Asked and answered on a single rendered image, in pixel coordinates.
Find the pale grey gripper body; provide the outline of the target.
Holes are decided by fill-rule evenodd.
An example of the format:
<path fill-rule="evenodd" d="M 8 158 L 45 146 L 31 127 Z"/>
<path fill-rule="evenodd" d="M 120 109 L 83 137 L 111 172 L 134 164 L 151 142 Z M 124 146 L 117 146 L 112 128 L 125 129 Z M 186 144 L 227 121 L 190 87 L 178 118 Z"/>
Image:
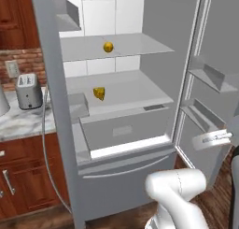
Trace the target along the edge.
<path fill-rule="evenodd" d="M 192 139 L 192 145 L 195 150 L 204 150 L 220 145 L 227 145 L 231 143 L 233 133 L 226 129 L 207 132 L 205 134 L 196 136 Z"/>

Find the grey fridge crisper drawer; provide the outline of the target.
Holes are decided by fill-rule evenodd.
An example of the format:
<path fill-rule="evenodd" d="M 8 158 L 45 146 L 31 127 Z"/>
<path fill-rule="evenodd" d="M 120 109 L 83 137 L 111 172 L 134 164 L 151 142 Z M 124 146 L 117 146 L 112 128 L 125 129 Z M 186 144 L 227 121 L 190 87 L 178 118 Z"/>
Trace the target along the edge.
<path fill-rule="evenodd" d="M 171 105 L 144 100 L 90 106 L 90 115 L 80 119 L 83 135 L 78 137 L 77 152 L 82 160 L 89 160 L 94 150 L 163 136 L 173 115 Z"/>

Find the grey fridge door with shelves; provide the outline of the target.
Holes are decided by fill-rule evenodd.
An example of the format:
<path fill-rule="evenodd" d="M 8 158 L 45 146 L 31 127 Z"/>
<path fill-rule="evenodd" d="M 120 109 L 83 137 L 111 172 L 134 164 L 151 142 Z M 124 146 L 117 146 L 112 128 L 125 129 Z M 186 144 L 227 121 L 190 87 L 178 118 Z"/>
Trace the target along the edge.
<path fill-rule="evenodd" d="M 239 0 L 204 0 L 180 103 L 176 148 L 212 187 L 232 143 L 195 150 L 192 139 L 239 115 Z"/>

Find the grey glass fridge shelf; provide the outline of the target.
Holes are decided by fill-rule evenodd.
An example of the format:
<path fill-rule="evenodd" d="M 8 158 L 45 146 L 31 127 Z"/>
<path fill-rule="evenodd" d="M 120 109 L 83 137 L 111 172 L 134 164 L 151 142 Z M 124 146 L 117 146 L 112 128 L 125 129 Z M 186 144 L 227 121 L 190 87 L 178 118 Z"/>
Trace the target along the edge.
<path fill-rule="evenodd" d="M 60 41 L 63 60 L 65 62 L 173 51 L 161 42 L 143 33 L 66 37 L 61 38 Z M 104 51 L 104 44 L 106 42 L 113 43 L 114 49 L 111 52 Z"/>

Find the yellow cheese wedge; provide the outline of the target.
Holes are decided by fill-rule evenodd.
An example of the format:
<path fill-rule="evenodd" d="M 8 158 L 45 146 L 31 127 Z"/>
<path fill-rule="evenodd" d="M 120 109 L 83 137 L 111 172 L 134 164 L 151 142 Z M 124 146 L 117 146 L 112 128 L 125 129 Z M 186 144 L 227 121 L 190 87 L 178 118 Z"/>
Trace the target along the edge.
<path fill-rule="evenodd" d="M 93 89 L 93 94 L 96 98 L 103 101 L 105 99 L 105 88 L 104 87 L 97 87 Z"/>

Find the grey fridge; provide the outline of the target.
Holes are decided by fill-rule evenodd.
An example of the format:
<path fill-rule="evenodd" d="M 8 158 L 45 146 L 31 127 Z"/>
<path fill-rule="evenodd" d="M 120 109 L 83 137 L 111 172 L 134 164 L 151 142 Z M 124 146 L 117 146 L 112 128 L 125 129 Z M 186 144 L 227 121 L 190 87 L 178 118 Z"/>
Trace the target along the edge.
<path fill-rule="evenodd" d="M 83 211 L 81 170 L 169 149 L 174 149 L 176 158 L 184 161 L 176 148 L 177 125 L 201 0 L 54 2 L 60 39 L 143 33 L 173 50 L 85 61 L 63 60 Z M 93 94 L 97 87 L 105 88 L 103 101 Z M 163 136 L 94 150 L 89 160 L 81 159 L 77 152 L 78 137 L 83 135 L 80 119 L 90 115 L 90 106 L 144 100 L 172 103 L 173 115 Z"/>

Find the grey fridge door with bins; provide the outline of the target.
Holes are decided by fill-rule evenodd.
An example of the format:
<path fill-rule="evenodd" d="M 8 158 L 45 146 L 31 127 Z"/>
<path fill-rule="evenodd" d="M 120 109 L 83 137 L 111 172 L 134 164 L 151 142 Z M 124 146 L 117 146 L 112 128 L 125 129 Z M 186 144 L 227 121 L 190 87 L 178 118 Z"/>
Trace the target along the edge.
<path fill-rule="evenodd" d="M 74 225 L 86 229 L 54 0 L 32 1 Z"/>

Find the grey freezer drawer front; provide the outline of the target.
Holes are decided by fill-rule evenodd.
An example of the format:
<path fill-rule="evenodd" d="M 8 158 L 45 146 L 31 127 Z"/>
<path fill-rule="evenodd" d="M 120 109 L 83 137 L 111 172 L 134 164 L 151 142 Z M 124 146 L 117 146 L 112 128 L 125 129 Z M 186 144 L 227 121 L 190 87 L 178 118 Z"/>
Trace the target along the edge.
<path fill-rule="evenodd" d="M 138 172 L 101 179 L 83 178 L 89 175 L 113 174 L 135 169 L 167 155 L 169 155 L 167 160 Z M 172 169 L 175 158 L 175 150 L 169 149 L 81 170 L 80 194 L 83 196 L 84 220 L 98 219 L 149 203 L 150 199 L 145 191 L 147 175 L 155 171 Z"/>

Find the brown wooden base cupboard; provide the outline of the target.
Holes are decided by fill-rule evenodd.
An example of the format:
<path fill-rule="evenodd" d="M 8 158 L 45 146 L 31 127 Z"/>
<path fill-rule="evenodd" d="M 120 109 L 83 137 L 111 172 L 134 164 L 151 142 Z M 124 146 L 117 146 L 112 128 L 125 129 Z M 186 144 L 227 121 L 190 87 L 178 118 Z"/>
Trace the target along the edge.
<path fill-rule="evenodd" d="M 61 204 L 49 180 L 42 137 L 32 136 L 0 142 L 0 220 Z M 8 170 L 10 193 L 2 171 Z"/>

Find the silver toaster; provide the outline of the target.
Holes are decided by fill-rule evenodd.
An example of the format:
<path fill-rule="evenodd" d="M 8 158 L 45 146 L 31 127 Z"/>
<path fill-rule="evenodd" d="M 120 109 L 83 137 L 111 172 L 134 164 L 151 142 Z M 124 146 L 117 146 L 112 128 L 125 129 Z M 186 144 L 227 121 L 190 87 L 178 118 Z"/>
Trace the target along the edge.
<path fill-rule="evenodd" d="M 15 89 L 20 109 L 28 110 L 42 106 L 43 94 L 35 73 L 19 75 Z"/>

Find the white wall outlet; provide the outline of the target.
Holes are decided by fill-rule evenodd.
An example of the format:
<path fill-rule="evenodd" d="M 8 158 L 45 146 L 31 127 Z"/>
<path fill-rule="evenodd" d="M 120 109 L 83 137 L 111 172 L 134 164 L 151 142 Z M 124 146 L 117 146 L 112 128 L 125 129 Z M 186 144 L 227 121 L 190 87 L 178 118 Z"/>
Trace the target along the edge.
<path fill-rule="evenodd" d="M 7 68 L 8 76 L 11 79 L 15 79 L 19 76 L 20 70 L 19 70 L 19 66 L 18 66 L 18 63 L 16 60 L 5 61 L 5 65 Z"/>

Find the brown wooden wall cupboard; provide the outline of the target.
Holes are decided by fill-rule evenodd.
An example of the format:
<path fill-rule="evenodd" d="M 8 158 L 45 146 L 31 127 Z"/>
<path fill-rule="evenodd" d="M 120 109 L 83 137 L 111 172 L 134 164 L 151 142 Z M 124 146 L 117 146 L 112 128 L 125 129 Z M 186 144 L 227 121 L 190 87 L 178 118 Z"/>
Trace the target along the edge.
<path fill-rule="evenodd" d="M 38 47 L 32 0 L 0 0 L 0 50 Z"/>

